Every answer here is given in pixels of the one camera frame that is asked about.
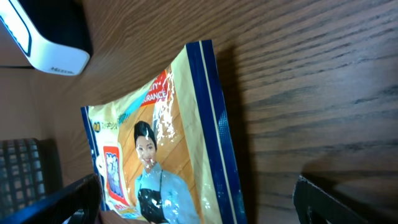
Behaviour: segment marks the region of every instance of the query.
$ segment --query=woman's hair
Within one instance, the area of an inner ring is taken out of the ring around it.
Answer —
[[[134,142],[137,144],[137,138],[139,136],[150,137],[155,144],[155,150],[157,151],[156,138],[154,131],[150,128],[150,125],[145,121],[138,121],[134,125]]]

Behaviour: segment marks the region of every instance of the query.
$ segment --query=blue shirt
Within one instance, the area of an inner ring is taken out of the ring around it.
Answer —
[[[164,217],[170,224],[200,223],[188,186],[179,176],[163,170],[157,162],[149,173],[142,171],[135,182],[135,196],[138,199],[140,186],[142,189],[160,190],[160,174],[162,174],[162,208]],[[137,211],[141,212],[139,201]]]

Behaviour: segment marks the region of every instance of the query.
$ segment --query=red label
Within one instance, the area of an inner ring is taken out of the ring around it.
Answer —
[[[129,205],[124,198],[122,179],[120,178],[120,157],[119,149],[114,146],[104,146],[105,167],[106,167],[106,188],[111,198]]]
[[[167,81],[166,71],[164,70],[152,83],[144,102],[141,106],[150,105],[160,101],[166,101],[169,97],[169,82]]]

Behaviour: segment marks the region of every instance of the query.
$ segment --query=food package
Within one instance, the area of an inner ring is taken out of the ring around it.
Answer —
[[[159,76],[81,109],[101,209],[149,223],[246,223],[212,41]]]

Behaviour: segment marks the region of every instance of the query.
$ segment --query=red banner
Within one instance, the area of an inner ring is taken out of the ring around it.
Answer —
[[[164,70],[150,86],[141,106],[167,100],[169,97],[169,82],[166,78],[167,75],[166,71]]]

